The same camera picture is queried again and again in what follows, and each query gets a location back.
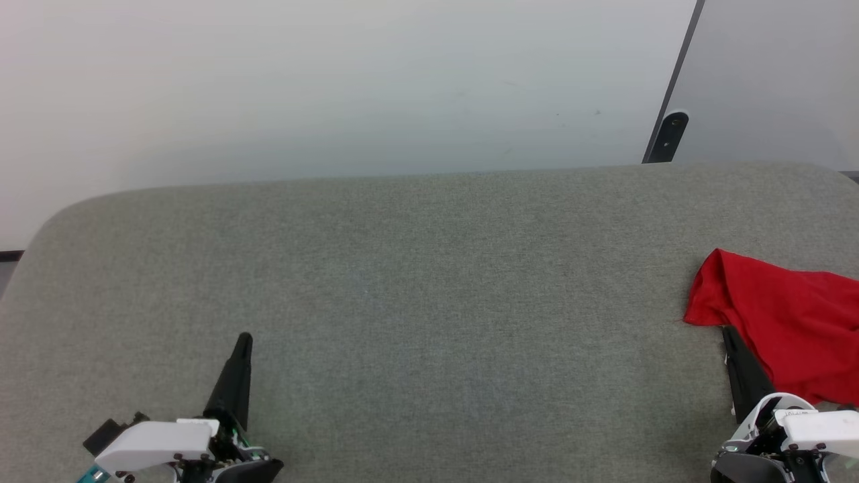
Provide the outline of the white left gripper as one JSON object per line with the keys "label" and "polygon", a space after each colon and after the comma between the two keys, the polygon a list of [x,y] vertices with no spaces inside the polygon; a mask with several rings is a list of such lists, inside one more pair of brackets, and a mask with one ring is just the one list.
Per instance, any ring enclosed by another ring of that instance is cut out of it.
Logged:
{"label": "white left gripper", "polygon": [[203,409],[174,422],[108,419],[94,433],[94,481],[135,482],[165,468],[174,482],[273,482],[283,462],[246,439],[252,376],[251,333],[240,333]]}

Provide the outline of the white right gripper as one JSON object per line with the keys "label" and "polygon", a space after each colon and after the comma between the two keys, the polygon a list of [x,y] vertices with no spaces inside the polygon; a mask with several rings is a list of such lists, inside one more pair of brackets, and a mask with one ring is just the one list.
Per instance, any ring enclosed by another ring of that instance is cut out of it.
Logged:
{"label": "white right gripper", "polygon": [[721,328],[738,428],[711,461],[713,482],[856,482],[856,409],[819,411],[775,392],[763,365],[733,326]]}

